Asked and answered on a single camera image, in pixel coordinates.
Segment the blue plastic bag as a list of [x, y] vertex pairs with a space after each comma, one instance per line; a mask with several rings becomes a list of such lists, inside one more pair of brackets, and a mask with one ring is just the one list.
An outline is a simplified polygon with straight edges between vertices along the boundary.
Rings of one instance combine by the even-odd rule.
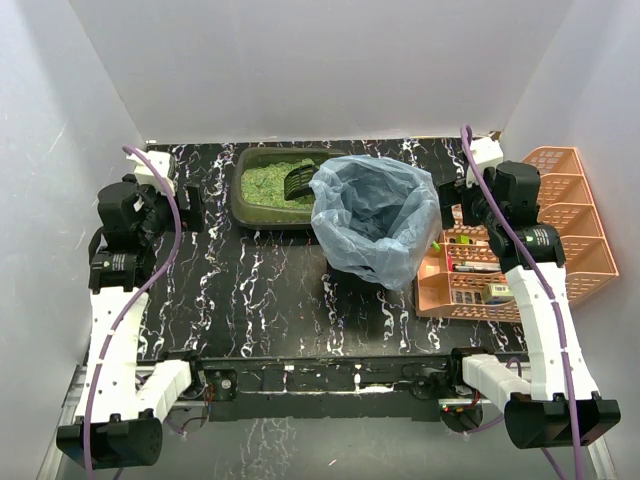
[[350, 155], [320, 165], [309, 186], [311, 226], [325, 251], [388, 249], [404, 256], [405, 282], [442, 231], [432, 175], [388, 157]]

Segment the dark green litter box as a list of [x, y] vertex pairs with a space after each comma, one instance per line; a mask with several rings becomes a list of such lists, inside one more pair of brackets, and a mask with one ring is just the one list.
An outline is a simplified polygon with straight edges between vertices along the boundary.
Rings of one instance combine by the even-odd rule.
[[239, 157], [230, 187], [231, 211], [236, 221], [253, 230], [305, 230], [311, 228], [311, 213], [250, 203], [241, 192], [242, 176], [248, 170], [279, 163], [295, 164], [311, 159], [319, 167], [328, 159], [346, 156], [337, 149], [299, 147], [249, 147]]

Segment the black litter scoop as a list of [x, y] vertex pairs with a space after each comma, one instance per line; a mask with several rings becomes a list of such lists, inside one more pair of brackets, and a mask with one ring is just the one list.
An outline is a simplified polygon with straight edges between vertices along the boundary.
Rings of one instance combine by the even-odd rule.
[[286, 201], [292, 201], [303, 196], [311, 195], [313, 190], [309, 186], [319, 168], [314, 165], [303, 165], [291, 170], [284, 178], [283, 193]]

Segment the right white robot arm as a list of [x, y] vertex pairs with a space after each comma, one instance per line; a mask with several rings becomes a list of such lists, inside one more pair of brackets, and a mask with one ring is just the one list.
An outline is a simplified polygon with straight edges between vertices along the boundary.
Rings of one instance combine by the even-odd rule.
[[558, 231], [539, 221], [539, 171], [506, 161], [469, 166], [473, 180], [438, 186], [444, 228], [462, 208], [466, 226], [483, 226], [514, 295], [527, 341], [525, 381], [482, 348], [455, 349], [451, 382], [466, 385], [502, 411], [519, 449], [586, 447], [621, 419], [614, 399], [601, 397], [577, 339], [566, 290], [566, 257]]

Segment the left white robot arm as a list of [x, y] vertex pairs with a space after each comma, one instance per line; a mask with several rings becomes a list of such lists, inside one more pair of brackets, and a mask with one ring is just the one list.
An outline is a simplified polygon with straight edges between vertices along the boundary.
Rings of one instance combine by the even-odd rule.
[[88, 474], [101, 469], [151, 466], [159, 458], [162, 424], [184, 394], [200, 395], [206, 380], [193, 350], [163, 354], [152, 372], [137, 373], [142, 317], [151, 286], [177, 257], [156, 264], [154, 242], [171, 232], [204, 226], [200, 190], [187, 189], [179, 206], [173, 183], [128, 174], [97, 195], [102, 222], [88, 248], [91, 337], [86, 374], [74, 418], [56, 432], [58, 449]]

